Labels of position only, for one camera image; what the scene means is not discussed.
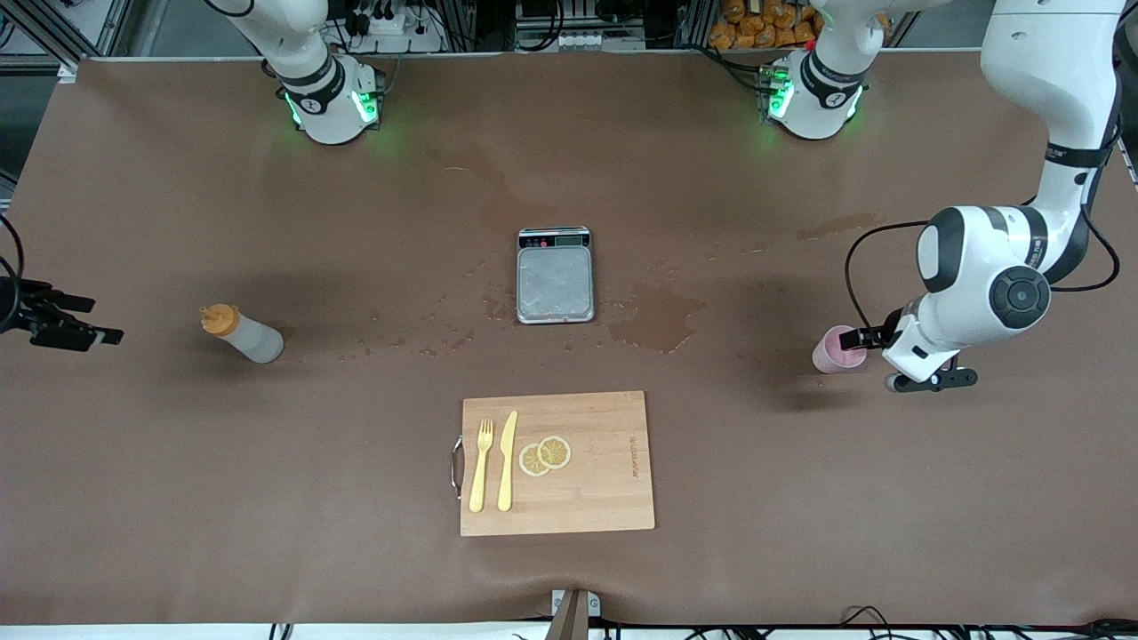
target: pink cup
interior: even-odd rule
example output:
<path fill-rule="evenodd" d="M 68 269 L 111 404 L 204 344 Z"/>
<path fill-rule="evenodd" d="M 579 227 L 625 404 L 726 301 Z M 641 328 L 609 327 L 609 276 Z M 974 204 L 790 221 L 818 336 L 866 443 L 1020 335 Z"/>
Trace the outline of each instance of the pink cup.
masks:
<path fill-rule="evenodd" d="M 826 331 L 826 335 L 818 342 L 818 346 L 814 347 L 814 366 L 819 371 L 823 374 L 851 374 L 865 362 L 864 348 L 842 351 L 840 336 L 852 330 L 853 327 L 839 325 Z"/>

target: orange bottle cap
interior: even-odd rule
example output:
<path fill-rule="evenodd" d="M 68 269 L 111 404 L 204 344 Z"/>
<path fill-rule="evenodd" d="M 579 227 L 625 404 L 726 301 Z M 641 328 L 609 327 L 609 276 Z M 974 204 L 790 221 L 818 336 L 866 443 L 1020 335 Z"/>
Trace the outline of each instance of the orange bottle cap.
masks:
<path fill-rule="evenodd" d="M 201 328 L 213 336 L 228 336 L 237 330 L 237 325 L 240 322 L 237 307 L 231 304 L 203 306 L 199 311 Z"/>

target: white bottle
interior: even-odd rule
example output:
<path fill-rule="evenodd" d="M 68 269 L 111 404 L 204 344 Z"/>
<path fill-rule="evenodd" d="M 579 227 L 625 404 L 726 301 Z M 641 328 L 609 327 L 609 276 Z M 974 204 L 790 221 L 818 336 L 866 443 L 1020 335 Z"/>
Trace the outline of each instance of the white bottle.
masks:
<path fill-rule="evenodd" d="M 203 306 L 200 311 L 203 329 L 258 364 L 277 360 L 284 351 L 284 336 L 280 331 L 246 318 L 231 304 Z"/>

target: lemon slice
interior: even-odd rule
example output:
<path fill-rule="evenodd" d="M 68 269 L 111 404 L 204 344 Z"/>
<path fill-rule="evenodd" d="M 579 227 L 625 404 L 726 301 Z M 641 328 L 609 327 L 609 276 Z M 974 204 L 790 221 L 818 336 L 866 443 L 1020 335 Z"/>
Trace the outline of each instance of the lemon slice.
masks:
<path fill-rule="evenodd" d="M 546 467 L 560 469 L 569 463 L 569 459 L 572 458 L 572 450 L 569 449 L 569 443 L 566 442 L 566 438 L 559 435 L 551 435 L 537 443 L 537 456 Z"/>
<path fill-rule="evenodd" d="M 550 473 L 550 468 L 542 462 L 542 457 L 537 454 L 539 444 L 530 444 L 518 454 L 518 465 L 527 476 L 541 477 Z"/>

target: knife handle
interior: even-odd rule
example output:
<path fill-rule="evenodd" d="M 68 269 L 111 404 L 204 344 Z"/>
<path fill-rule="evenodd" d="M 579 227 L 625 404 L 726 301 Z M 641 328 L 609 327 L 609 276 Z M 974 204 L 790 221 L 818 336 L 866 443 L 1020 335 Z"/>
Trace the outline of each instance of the knife handle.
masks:
<path fill-rule="evenodd" d="M 486 452 L 478 452 L 478 466 L 475 467 L 475 483 L 470 490 L 470 510 L 479 512 L 486 501 Z"/>
<path fill-rule="evenodd" d="M 503 456 L 502 485 L 498 487 L 498 511 L 513 507 L 513 456 Z"/>

